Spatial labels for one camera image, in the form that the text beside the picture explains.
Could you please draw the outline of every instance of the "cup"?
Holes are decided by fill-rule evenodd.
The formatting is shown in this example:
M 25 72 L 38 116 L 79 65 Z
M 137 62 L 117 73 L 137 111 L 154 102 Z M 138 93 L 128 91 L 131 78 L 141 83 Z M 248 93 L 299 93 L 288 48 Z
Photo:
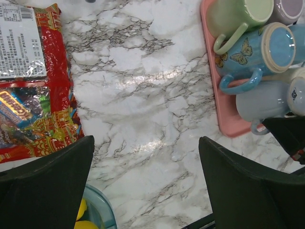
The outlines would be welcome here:
M 207 27 L 216 38 L 214 52 L 226 53 L 246 31 L 263 26 L 273 8 L 273 0 L 215 0 L 206 15 Z
M 263 120 L 284 117 L 290 111 L 288 90 L 289 84 L 282 81 L 262 81 L 255 89 L 236 96 L 237 111 L 244 120 L 252 122 L 253 134 L 268 134 L 268 129 L 261 132 L 257 130 Z
M 264 76 L 263 80 L 280 80 L 282 82 L 291 84 L 292 80 L 296 77 L 305 79 L 305 68 L 289 68 L 284 73 Z
M 225 54 L 215 57 L 216 69 L 223 76 L 219 88 L 225 94 L 254 89 L 263 76 L 285 72 L 295 58 L 295 39 L 290 29 L 278 22 L 244 34 Z M 245 83 L 229 87 L 236 80 Z
M 292 64 L 305 61 L 305 24 L 296 24 L 289 27 L 295 37 L 295 60 Z
M 302 11 L 303 0 L 274 0 L 274 10 L 267 23 L 290 25 L 300 18 Z
M 296 77 L 292 80 L 287 102 L 290 110 L 298 116 L 305 116 L 305 78 Z

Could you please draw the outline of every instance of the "nutrition label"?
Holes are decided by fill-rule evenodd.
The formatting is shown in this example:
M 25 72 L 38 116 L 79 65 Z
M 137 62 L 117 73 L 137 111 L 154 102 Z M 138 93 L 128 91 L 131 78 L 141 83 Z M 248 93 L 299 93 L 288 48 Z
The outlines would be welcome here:
M 33 8 L 0 4 L 0 79 L 46 76 Z

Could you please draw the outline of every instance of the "blue mug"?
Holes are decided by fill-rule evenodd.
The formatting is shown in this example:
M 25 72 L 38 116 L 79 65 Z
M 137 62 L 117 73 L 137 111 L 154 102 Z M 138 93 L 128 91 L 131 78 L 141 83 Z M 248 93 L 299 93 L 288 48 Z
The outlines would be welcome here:
M 305 61 L 305 25 L 296 24 L 289 27 L 295 37 L 295 60 L 292 64 L 298 64 Z
M 265 75 L 285 72 L 295 58 L 295 39 L 290 29 L 278 22 L 244 34 L 225 54 L 215 57 L 222 77 L 219 88 L 225 94 L 254 89 Z M 236 87 L 229 84 L 249 79 Z

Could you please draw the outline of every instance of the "marble countertop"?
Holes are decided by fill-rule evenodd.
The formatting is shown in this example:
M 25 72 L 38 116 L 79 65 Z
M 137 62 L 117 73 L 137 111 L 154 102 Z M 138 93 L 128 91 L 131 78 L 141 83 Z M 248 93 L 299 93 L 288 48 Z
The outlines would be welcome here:
M 121 229 L 179 229 L 212 212 L 201 136 L 280 171 L 301 167 L 271 134 L 219 131 L 200 0 L 17 2 L 62 10 L 79 115 L 95 138 L 88 182 Z

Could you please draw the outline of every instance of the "lemon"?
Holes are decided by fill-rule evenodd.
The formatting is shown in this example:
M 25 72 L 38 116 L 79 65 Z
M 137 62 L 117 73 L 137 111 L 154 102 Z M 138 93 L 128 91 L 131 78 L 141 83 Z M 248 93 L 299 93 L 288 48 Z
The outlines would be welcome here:
M 98 229 L 98 227 L 90 221 L 77 221 L 74 229 Z
M 85 199 L 83 198 L 81 199 L 81 205 L 80 205 L 80 209 L 78 209 L 76 221 L 78 221 L 83 216 L 85 210 L 87 210 L 87 204 Z

